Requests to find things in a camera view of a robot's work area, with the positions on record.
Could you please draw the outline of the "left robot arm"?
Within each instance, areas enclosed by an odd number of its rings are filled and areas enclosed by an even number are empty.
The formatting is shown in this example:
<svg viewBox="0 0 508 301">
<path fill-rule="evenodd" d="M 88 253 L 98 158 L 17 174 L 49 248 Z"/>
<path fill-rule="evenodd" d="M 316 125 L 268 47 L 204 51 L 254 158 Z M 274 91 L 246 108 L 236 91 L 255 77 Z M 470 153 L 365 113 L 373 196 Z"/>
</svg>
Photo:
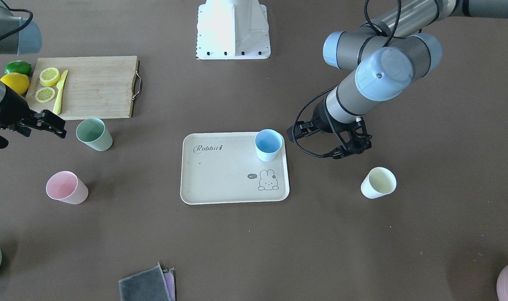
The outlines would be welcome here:
<svg viewBox="0 0 508 301">
<path fill-rule="evenodd" d="M 350 70 L 337 86 L 322 93 L 306 121 L 298 117 L 288 128 L 288 139 L 318 132 L 333 133 L 339 145 L 316 158 L 344 158 L 371 148 L 363 116 L 382 102 L 397 97 L 412 82 L 430 74 L 440 63 L 440 42 L 421 29 L 449 16 L 508 19 L 508 0 L 407 0 L 371 19 L 354 32 L 333 32 L 323 44 L 330 66 Z"/>
</svg>

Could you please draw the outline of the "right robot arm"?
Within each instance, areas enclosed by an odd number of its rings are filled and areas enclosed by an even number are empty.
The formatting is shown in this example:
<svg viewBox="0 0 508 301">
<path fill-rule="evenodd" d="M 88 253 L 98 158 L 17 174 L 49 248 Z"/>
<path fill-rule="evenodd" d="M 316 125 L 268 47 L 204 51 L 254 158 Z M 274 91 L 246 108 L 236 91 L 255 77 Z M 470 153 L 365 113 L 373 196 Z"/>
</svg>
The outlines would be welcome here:
<svg viewBox="0 0 508 301">
<path fill-rule="evenodd" d="M 16 17 L 13 8 L 0 0 L 0 54 L 36 54 L 42 47 L 42 35 L 33 21 L 33 14 L 26 9 L 27 18 Z M 29 108 L 24 97 L 0 81 L 0 129 L 8 129 L 29 137 L 31 129 L 52 132 L 65 138 L 65 120 L 49 110 L 41 112 Z M 7 139 L 0 135 L 0 149 L 6 148 Z"/>
</svg>

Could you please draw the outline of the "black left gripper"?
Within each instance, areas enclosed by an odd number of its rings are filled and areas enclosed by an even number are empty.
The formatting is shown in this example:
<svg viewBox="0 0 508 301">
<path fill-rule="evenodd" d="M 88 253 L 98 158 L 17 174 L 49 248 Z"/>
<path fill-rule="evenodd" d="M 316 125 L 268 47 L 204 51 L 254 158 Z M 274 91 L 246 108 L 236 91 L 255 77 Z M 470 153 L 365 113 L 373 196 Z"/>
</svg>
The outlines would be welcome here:
<svg viewBox="0 0 508 301">
<path fill-rule="evenodd" d="M 298 148 L 315 158 L 341 159 L 354 154 L 361 154 L 372 147 L 371 135 L 367 133 L 365 121 L 361 117 L 353 122 L 342 123 L 329 115 L 324 101 L 318 103 L 313 111 L 313 116 L 306 121 L 298 121 L 298 125 L 292 125 L 286 134 L 290 142 L 297 139 L 312 136 L 316 133 L 333 133 L 338 139 L 339 145 L 325 154 L 310 152 L 298 145 Z"/>
</svg>

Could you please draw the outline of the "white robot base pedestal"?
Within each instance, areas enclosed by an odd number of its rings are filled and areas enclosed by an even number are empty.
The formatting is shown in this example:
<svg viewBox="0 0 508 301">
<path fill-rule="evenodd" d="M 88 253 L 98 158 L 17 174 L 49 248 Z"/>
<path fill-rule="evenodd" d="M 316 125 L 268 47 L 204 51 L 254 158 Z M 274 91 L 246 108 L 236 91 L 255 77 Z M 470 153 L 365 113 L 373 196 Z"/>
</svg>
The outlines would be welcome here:
<svg viewBox="0 0 508 301">
<path fill-rule="evenodd" d="M 257 0 L 207 0 L 198 6 L 195 57 L 200 60 L 267 59 L 267 8 Z"/>
</svg>

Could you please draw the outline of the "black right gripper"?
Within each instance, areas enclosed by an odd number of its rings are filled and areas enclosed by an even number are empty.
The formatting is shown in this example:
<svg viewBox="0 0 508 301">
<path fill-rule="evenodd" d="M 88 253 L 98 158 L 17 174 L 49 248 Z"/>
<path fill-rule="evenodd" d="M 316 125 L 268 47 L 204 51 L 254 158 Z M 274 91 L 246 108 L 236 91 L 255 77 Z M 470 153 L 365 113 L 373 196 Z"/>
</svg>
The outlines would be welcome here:
<svg viewBox="0 0 508 301">
<path fill-rule="evenodd" d="M 31 128 L 40 131 L 53 132 L 64 139 L 66 136 L 65 120 L 50 110 L 42 110 L 40 113 L 32 111 L 28 103 L 18 93 L 5 84 L 0 84 L 0 128 L 9 128 L 29 137 Z M 0 136 L 0 149 L 6 148 L 7 139 Z"/>
</svg>

